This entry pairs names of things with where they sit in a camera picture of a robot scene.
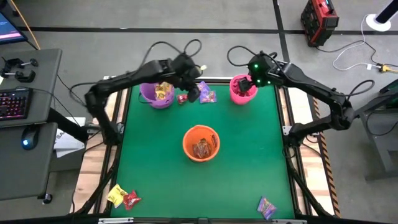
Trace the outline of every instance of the concrete floor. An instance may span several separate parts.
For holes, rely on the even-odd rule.
[[[285,30],[301,30],[299,16],[307,1],[280,0],[283,27]],[[334,0],[333,4],[340,16],[337,30],[360,30],[363,16],[376,13],[389,0]],[[16,1],[23,15],[33,27],[104,27],[104,28],[163,28],[178,29],[173,32],[139,32],[131,29],[121,33],[108,32],[35,32],[43,49],[61,48],[63,50],[59,75],[67,85],[91,82],[105,75],[118,75],[126,70],[134,70],[141,61],[144,52],[155,41],[166,40],[178,48],[193,38],[203,42],[202,51],[195,57],[198,64],[206,64],[207,77],[232,77],[245,73],[243,68],[234,68],[226,61],[227,50],[234,45],[245,45],[258,52],[276,51],[281,53],[277,23],[271,0],[30,0]],[[393,19],[392,30],[398,30],[398,19]],[[181,29],[191,30],[183,33]],[[246,29],[244,31],[210,30],[205,33],[200,29]],[[395,35],[368,35],[368,42],[377,49],[375,59],[384,63],[398,63],[398,48]],[[361,39],[360,35],[333,35],[324,49],[332,50]],[[335,70],[331,63],[338,53],[327,54],[308,48],[303,35],[286,35],[287,53],[290,61],[298,65],[306,75],[325,85],[336,87],[348,93],[352,87],[365,79],[373,79],[376,86],[369,92],[352,97],[355,108],[366,103],[366,98],[396,79],[396,75],[381,75],[377,70],[356,67],[347,72]],[[0,52],[30,50],[27,44],[0,46]],[[344,67],[357,62],[370,62],[371,49],[358,47],[347,52],[341,58]],[[176,53],[166,46],[156,47],[151,58],[174,57]],[[236,63],[245,63],[250,55],[244,51],[232,55]],[[80,96],[88,87],[76,89]],[[84,108],[69,99],[67,90],[59,83],[56,96],[75,115],[88,116]],[[321,105],[321,114],[329,113],[326,105]],[[359,120],[347,131],[326,131],[328,152],[332,164],[335,187],[337,189],[340,212],[344,218],[371,220],[379,222],[398,222],[398,179],[366,182],[364,176],[377,169],[372,160],[374,151],[369,145],[363,125]],[[64,200],[42,207],[30,207],[22,212],[17,206],[23,200],[13,203],[15,210],[5,209],[9,203],[0,203],[0,218],[46,217],[64,215],[69,211],[70,194],[76,182],[73,175],[67,177],[54,195],[64,195]]]

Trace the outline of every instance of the keyboard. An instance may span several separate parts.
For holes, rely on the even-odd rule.
[[[31,88],[0,90],[0,121],[26,119],[31,97]]]

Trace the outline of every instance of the monitor screen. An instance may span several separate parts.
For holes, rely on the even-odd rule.
[[[0,12],[0,44],[27,41],[26,36]]]

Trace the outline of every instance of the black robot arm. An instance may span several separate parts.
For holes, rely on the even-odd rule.
[[[253,85],[262,87],[277,85],[298,88],[314,96],[330,107],[330,115],[307,124],[295,123],[286,137],[289,146],[299,147],[303,139],[313,133],[327,129],[345,130],[354,120],[354,109],[346,95],[338,93],[304,75],[298,66],[276,60],[276,53],[270,55],[261,51],[247,64],[251,81],[246,78],[239,81],[241,91],[247,91]]]
[[[145,63],[134,72],[127,72],[109,80],[101,80],[93,85],[85,94],[88,112],[98,120],[106,145],[117,145],[121,142],[121,135],[116,124],[112,123],[105,112],[108,96],[119,90],[130,88],[141,83],[168,82],[175,88],[188,91],[188,100],[193,102],[200,91],[194,79],[201,73],[190,56],[180,54],[174,60],[153,60]]]

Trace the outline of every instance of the purple bucket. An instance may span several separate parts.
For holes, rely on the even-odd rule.
[[[155,86],[156,83],[143,83],[139,86],[139,91],[142,97],[148,102],[153,108],[163,109],[170,106],[174,101],[174,86],[172,91],[166,96],[164,100],[156,100],[155,98]]]

